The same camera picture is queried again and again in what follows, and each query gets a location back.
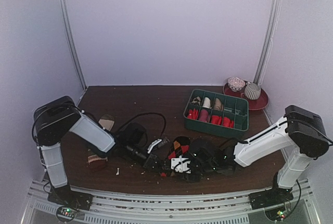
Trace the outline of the black argyle sock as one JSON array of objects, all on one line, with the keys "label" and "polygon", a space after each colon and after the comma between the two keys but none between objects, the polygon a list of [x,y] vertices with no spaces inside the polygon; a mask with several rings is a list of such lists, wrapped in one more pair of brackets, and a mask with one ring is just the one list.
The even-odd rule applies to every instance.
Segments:
[{"label": "black argyle sock", "polygon": [[177,157],[186,157],[186,153],[189,150],[190,138],[186,136],[178,136],[174,139],[169,149],[169,152],[166,156],[166,159],[169,160],[169,173],[160,173],[161,177],[174,176],[176,172],[171,170],[171,159]]}]

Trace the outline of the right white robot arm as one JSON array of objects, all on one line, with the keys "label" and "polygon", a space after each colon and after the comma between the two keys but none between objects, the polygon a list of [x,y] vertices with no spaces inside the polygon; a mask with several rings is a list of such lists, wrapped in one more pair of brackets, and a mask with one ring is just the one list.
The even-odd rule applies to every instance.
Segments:
[{"label": "right white robot arm", "polygon": [[260,133],[245,139],[236,140],[224,149],[203,139],[194,140],[184,156],[172,159],[171,168],[193,181],[196,175],[210,172],[225,174],[236,165],[250,166],[253,162],[293,146],[292,155],[276,173],[274,185],[267,192],[267,200],[279,203],[291,190],[296,180],[310,162],[323,156],[332,146],[326,136],[322,118],[308,110],[290,105],[285,115],[275,124]]}]

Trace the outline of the red rolled sock in tray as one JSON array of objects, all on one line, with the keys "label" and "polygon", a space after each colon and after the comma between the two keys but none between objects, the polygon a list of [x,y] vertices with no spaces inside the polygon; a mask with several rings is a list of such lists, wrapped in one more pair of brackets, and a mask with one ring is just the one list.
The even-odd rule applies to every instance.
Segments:
[{"label": "red rolled sock in tray", "polygon": [[210,119],[210,123],[214,125],[221,125],[222,117],[218,115],[212,115]]}]

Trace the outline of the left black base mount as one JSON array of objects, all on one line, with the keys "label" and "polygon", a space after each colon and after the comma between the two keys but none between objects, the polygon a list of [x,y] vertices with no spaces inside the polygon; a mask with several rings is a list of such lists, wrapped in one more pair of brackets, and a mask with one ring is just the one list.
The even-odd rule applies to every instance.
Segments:
[{"label": "left black base mount", "polygon": [[61,222],[70,222],[78,217],[82,210],[90,210],[93,196],[72,190],[62,193],[59,190],[50,190],[47,199],[59,205],[55,212],[57,219]]}]

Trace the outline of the green divided organizer tray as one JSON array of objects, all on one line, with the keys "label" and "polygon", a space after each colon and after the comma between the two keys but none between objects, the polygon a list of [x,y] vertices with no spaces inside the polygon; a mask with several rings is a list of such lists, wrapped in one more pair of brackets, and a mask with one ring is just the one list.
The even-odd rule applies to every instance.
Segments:
[{"label": "green divided organizer tray", "polygon": [[226,138],[240,138],[249,129],[249,105],[244,99],[194,89],[184,113],[185,128]]}]

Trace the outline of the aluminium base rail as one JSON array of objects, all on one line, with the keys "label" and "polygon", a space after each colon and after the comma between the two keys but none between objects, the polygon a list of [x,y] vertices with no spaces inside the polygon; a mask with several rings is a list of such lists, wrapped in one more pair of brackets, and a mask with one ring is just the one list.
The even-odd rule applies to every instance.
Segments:
[{"label": "aluminium base rail", "polygon": [[[27,205],[19,223],[61,223],[56,211],[59,204],[47,200],[46,180],[32,181]],[[270,221],[266,212],[278,207],[293,209],[299,197],[297,185],[294,199],[285,205],[253,209],[249,194],[261,190],[247,190],[202,195],[139,195],[89,190],[73,190],[92,194],[90,210],[81,210],[68,223],[324,223],[308,180],[301,180],[301,199],[296,209],[283,221]]]}]

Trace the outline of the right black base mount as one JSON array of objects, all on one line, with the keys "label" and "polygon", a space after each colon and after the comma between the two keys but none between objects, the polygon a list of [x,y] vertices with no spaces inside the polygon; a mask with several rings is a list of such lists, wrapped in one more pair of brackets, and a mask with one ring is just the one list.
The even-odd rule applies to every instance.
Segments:
[{"label": "right black base mount", "polygon": [[287,217],[286,203],[291,200],[293,200],[292,188],[273,186],[269,190],[249,194],[252,209],[268,208],[265,210],[265,215],[271,221],[282,221]]}]

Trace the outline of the pink patterned bowl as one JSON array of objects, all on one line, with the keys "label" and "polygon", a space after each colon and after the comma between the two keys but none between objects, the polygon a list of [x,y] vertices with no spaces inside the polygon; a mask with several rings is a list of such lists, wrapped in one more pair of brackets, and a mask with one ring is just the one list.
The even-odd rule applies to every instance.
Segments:
[{"label": "pink patterned bowl", "polygon": [[229,88],[234,92],[242,90],[246,85],[246,82],[238,77],[228,78],[227,83]]}]

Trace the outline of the tan rolled sock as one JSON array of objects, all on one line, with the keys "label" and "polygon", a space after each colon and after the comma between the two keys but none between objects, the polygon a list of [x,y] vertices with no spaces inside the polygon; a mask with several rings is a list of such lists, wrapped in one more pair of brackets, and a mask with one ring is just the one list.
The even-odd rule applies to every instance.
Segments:
[{"label": "tan rolled sock", "polygon": [[217,111],[222,111],[223,110],[223,103],[219,98],[215,98],[214,104],[213,104],[213,109]]}]

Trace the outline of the maroon rolled sock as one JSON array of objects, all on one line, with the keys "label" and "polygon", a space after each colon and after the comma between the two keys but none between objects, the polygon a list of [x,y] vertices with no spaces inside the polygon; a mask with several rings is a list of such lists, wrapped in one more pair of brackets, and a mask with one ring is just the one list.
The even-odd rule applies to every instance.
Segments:
[{"label": "maroon rolled sock", "polygon": [[201,109],[198,116],[198,120],[207,123],[209,121],[209,117],[210,117],[210,112],[208,110]]}]

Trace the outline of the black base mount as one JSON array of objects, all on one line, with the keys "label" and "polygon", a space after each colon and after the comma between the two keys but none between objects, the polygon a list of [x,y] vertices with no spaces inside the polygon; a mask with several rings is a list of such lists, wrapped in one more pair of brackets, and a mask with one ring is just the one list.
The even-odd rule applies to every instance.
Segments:
[{"label": "black base mount", "polygon": [[61,222],[70,222],[78,217],[82,210],[90,210],[93,196],[72,190],[62,193],[59,190],[50,190],[47,199],[59,205],[55,212],[57,219]]},{"label": "black base mount", "polygon": [[287,217],[286,203],[291,200],[293,200],[292,188],[273,186],[269,190],[249,194],[252,209],[268,208],[265,210],[265,215],[271,221],[282,221]]}]

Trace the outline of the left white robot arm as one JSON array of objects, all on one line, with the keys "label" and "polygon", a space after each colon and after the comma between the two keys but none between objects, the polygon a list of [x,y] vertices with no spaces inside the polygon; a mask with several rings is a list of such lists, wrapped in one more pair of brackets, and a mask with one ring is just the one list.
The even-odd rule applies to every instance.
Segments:
[{"label": "left white robot arm", "polygon": [[67,133],[79,136],[101,158],[121,150],[147,160],[154,148],[163,141],[158,138],[147,150],[141,150],[136,144],[146,135],[142,126],[130,119],[124,124],[127,130],[119,129],[112,133],[90,118],[86,111],[78,108],[69,96],[37,108],[33,120],[33,140],[41,154],[41,162],[48,173],[50,185],[55,189],[54,196],[63,205],[70,205],[75,200],[74,192],[68,189],[70,186],[60,145]]}]

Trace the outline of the grey striped cup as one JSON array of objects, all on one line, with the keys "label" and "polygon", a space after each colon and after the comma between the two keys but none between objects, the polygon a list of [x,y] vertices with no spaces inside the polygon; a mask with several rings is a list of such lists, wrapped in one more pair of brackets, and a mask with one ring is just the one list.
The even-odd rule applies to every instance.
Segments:
[{"label": "grey striped cup", "polygon": [[248,83],[244,91],[245,97],[250,100],[257,100],[261,95],[261,87],[255,83]]}]

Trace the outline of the left aluminium frame post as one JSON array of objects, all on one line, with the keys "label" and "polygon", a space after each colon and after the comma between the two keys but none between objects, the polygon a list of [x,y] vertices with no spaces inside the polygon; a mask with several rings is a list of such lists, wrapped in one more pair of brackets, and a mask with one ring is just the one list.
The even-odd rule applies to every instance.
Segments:
[{"label": "left aluminium frame post", "polygon": [[66,2],[66,0],[59,0],[59,3],[60,3],[61,14],[62,14],[63,23],[64,23],[64,27],[65,27],[67,43],[68,43],[69,50],[70,50],[70,55],[71,55],[80,85],[81,85],[82,89],[84,91],[86,91],[87,85],[86,85],[86,82],[84,79],[84,75],[83,75],[82,68],[81,68],[81,65],[79,62],[76,46],[74,43],[74,38],[73,38],[73,34],[72,34],[72,29],[71,29],[70,19],[69,19],[69,14],[68,14],[68,9],[67,9],[67,2]]}]

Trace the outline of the red zigzag rolled sock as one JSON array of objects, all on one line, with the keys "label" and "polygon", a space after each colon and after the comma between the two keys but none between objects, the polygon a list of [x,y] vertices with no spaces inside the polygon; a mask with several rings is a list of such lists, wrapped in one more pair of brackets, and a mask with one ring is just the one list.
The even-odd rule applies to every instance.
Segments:
[{"label": "red zigzag rolled sock", "polygon": [[192,120],[198,119],[199,110],[198,109],[189,109],[187,118]]}]

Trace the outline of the aluminium frame post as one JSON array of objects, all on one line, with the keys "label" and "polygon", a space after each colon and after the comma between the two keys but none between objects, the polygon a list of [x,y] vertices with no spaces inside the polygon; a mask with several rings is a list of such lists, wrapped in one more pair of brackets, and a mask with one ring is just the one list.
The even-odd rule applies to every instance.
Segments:
[{"label": "aluminium frame post", "polygon": [[281,0],[272,0],[270,14],[268,18],[268,24],[266,28],[266,33],[264,37],[264,42],[259,58],[259,63],[257,66],[257,70],[254,76],[253,82],[261,85],[264,80],[265,71],[268,65],[268,61],[270,58],[271,48],[273,47],[273,36],[278,24],[278,16],[280,10],[280,2]]},{"label": "aluminium frame post", "polygon": [[86,82],[84,79],[84,75],[83,75],[82,68],[81,68],[81,65],[79,62],[76,46],[74,43],[74,38],[73,38],[73,34],[72,34],[72,29],[71,29],[70,19],[69,19],[69,14],[68,14],[68,9],[67,9],[67,2],[66,2],[66,0],[59,0],[59,3],[60,3],[61,14],[62,14],[63,23],[64,23],[64,27],[65,27],[67,43],[68,43],[69,50],[70,50],[70,55],[71,55],[80,85],[81,85],[82,89],[84,91],[86,91],[87,85],[86,85]]}]

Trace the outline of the black beige patterned rolled sock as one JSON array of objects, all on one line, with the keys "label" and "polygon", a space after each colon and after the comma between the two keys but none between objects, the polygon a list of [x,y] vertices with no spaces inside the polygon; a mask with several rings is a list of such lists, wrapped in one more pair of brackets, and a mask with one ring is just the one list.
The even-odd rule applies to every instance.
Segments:
[{"label": "black beige patterned rolled sock", "polygon": [[190,103],[195,105],[195,106],[200,106],[201,105],[201,98],[199,96],[194,97]]}]

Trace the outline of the red and beige sock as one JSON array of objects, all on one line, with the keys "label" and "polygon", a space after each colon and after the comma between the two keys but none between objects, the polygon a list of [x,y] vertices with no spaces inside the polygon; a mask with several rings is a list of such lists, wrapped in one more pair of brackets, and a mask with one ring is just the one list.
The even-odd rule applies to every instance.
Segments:
[{"label": "red and beige sock", "polygon": [[223,117],[222,126],[227,128],[234,128],[234,121],[228,117]]}]

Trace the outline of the right aluminium frame post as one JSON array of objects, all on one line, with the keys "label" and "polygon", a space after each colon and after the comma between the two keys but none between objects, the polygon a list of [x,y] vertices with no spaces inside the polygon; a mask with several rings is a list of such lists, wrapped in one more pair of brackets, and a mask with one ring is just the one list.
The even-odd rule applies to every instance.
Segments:
[{"label": "right aluminium frame post", "polygon": [[271,48],[273,47],[273,36],[278,24],[278,16],[280,10],[280,2],[281,0],[272,0],[270,14],[268,18],[268,24],[266,28],[266,33],[264,37],[264,42],[259,58],[259,63],[257,66],[257,70],[254,76],[253,82],[261,85],[264,80],[265,71],[268,65],[268,61],[270,58]]}]

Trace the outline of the red round plate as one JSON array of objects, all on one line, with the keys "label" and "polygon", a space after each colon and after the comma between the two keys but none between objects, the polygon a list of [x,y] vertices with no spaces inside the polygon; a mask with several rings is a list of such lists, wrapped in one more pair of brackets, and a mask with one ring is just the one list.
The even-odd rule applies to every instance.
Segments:
[{"label": "red round plate", "polygon": [[260,89],[260,91],[252,91],[251,89],[247,89],[247,84],[239,91],[233,91],[229,84],[226,83],[223,86],[223,93],[228,96],[237,97],[241,99],[245,99],[248,102],[249,110],[257,111],[263,110],[268,106],[269,98],[267,93]]}]

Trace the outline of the cream rolled sock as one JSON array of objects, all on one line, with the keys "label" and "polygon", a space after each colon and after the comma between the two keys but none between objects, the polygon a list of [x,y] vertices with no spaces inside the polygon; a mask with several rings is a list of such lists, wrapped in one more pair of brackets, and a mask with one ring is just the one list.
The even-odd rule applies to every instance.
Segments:
[{"label": "cream rolled sock", "polygon": [[203,108],[210,109],[211,108],[211,100],[208,97],[204,97],[203,103],[202,103]]}]

